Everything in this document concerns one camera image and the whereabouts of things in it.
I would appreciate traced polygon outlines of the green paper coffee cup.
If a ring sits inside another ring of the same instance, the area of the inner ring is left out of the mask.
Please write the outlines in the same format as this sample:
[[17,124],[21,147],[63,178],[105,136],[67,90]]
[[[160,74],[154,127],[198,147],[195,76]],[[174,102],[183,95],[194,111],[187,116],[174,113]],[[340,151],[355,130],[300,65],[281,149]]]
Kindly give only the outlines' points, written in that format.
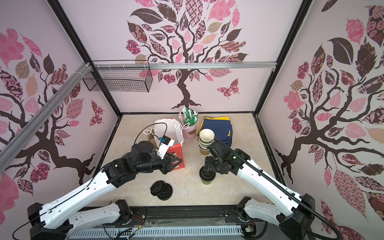
[[214,179],[215,179],[215,178],[208,178],[208,179],[204,179],[204,178],[202,178],[201,181],[202,181],[202,183],[203,183],[204,185],[210,185],[210,184],[213,182]]

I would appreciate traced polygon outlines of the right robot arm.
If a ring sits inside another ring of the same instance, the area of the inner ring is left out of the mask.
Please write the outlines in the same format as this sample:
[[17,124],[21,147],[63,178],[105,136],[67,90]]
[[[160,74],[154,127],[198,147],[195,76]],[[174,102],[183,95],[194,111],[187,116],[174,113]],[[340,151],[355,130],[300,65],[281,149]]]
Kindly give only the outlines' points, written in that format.
[[271,201],[266,204],[249,197],[243,198],[240,202],[242,217],[279,226],[291,240],[303,240],[309,234],[315,219],[315,199],[312,196],[289,189],[240,149],[233,150],[221,141],[214,140],[208,150],[211,156],[206,157],[203,173],[233,173],[252,184]]

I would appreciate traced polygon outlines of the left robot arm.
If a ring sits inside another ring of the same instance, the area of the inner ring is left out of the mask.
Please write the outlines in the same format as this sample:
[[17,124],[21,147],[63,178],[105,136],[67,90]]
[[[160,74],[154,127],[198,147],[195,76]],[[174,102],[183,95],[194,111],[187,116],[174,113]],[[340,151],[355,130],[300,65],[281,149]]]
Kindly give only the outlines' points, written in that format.
[[83,211],[83,207],[136,178],[139,173],[159,170],[164,175],[183,160],[168,153],[167,147],[153,152],[148,141],[134,144],[129,153],[102,167],[91,180],[47,204],[28,207],[32,240],[66,240],[71,234],[101,224],[129,221],[133,213],[125,200],[106,207]]

